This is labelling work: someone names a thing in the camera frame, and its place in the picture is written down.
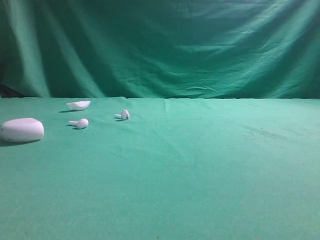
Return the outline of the white earbud far right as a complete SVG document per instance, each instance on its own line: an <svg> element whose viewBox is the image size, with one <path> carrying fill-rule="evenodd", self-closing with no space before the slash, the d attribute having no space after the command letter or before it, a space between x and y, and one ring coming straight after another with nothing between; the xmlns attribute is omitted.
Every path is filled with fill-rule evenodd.
<svg viewBox="0 0 320 240"><path fill-rule="evenodd" d="M127 109L124 109L120 114L114 115L119 120L128 120L130 118L130 113Z"/></svg>

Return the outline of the white earbud near case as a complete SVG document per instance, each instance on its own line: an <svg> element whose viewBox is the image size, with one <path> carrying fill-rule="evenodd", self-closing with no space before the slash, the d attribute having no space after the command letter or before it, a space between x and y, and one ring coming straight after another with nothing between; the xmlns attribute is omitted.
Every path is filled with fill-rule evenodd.
<svg viewBox="0 0 320 240"><path fill-rule="evenodd" d="M78 121L72 121L72 120L70 120L69 122L68 122L68 124L70 125L70 126L74 126L74 127L76 127L77 129L85 129L85 128L87 128L88 126L89 126L89 120L88 119L86 119L86 118L81 118L80 120L78 120Z"/></svg>

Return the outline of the white earbud case lid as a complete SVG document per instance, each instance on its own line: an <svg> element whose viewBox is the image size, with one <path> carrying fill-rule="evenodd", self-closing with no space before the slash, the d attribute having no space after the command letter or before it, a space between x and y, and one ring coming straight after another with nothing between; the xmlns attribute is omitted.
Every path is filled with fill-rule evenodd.
<svg viewBox="0 0 320 240"><path fill-rule="evenodd" d="M74 111L83 111L91 104L90 100L69 102L66 105Z"/></svg>

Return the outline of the white earbud case base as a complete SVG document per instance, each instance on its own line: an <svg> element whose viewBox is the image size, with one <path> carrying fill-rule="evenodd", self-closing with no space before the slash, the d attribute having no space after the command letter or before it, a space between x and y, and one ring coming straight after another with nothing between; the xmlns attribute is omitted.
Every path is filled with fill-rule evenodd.
<svg viewBox="0 0 320 240"><path fill-rule="evenodd" d="M10 143L39 141L44 135L42 122L35 118L12 119L0 126L0 139Z"/></svg>

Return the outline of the green table cloth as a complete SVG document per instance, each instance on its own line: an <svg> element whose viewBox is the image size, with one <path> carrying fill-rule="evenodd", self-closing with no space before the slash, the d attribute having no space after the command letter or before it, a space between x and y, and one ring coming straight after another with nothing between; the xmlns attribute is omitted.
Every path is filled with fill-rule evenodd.
<svg viewBox="0 0 320 240"><path fill-rule="evenodd" d="M0 101L45 129L0 144L1 239L319 239L318 99L67 102Z"/></svg>

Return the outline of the green backdrop curtain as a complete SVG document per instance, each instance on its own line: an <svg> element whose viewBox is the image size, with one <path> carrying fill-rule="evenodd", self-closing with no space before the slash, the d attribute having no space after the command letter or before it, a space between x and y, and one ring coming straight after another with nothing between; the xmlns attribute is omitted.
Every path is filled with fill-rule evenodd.
<svg viewBox="0 0 320 240"><path fill-rule="evenodd" d="M317 0L3 0L3 98L317 99Z"/></svg>

